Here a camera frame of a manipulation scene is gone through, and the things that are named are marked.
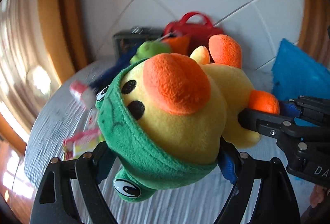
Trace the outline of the person right hand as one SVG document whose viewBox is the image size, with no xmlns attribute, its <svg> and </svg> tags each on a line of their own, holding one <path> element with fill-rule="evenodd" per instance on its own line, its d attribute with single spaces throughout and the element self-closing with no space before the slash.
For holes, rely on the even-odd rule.
<svg viewBox="0 0 330 224">
<path fill-rule="evenodd" d="M 329 195 L 329 189 L 315 185 L 309 198 L 310 206 L 315 208 L 323 202 L 325 196 Z"/>
</svg>

